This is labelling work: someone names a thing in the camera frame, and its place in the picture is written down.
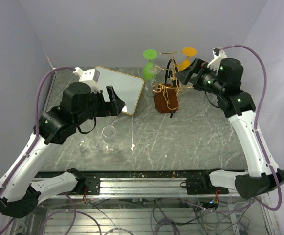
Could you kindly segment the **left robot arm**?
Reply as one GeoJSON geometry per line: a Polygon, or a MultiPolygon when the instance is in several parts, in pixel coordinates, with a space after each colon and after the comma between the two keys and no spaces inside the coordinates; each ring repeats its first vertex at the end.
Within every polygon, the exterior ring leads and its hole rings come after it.
{"type": "Polygon", "coordinates": [[[74,168],[39,182],[33,179],[50,152],[62,145],[68,137],[80,132],[81,124],[87,120],[96,121],[97,117],[117,116],[121,113],[125,102],[117,96],[113,86],[107,86],[106,89],[109,102],[104,100],[102,91],[94,93],[83,82],[71,83],[63,90],[60,105],[41,115],[23,153],[0,179],[2,215],[23,218],[41,202],[64,192],[80,194],[85,189],[93,188],[94,194],[98,194],[98,185],[91,184],[74,168]]]}

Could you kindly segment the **clear wine glass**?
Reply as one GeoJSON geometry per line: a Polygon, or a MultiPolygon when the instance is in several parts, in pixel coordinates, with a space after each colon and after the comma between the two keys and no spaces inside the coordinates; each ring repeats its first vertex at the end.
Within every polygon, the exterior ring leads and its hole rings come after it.
{"type": "Polygon", "coordinates": [[[102,137],[106,143],[107,151],[116,153],[119,151],[118,144],[116,143],[116,129],[113,126],[106,126],[102,130],[102,137]]]}
{"type": "Polygon", "coordinates": [[[73,146],[75,148],[81,149],[81,148],[83,148],[85,146],[85,141],[84,140],[75,139],[75,140],[73,140],[73,146]]]}
{"type": "Polygon", "coordinates": [[[100,151],[102,149],[103,145],[104,144],[103,144],[103,141],[101,139],[93,139],[89,144],[90,149],[92,151],[95,151],[95,152],[100,151]]]}
{"type": "Polygon", "coordinates": [[[145,79],[145,94],[147,97],[154,97],[153,85],[156,84],[156,77],[161,72],[161,68],[157,64],[148,65],[146,72],[148,77],[145,79]]]}

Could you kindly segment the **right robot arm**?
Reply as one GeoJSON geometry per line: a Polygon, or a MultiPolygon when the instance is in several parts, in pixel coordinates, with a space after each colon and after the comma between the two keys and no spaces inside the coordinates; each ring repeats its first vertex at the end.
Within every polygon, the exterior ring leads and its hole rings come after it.
{"type": "Polygon", "coordinates": [[[219,108],[234,128],[242,146],[247,170],[234,172],[214,170],[201,181],[202,190],[213,193],[218,187],[235,190],[244,199],[276,189],[284,183],[284,170],[280,169],[261,136],[255,122],[256,108],[251,95],[241,90],[243,74],[241,62],[234,58],[221,59],[217,70],[207,67],[207,62],[195,59],[189,67],[176,73],[183,84],[192,83],[195,90],[212,93],[219,108]]]}

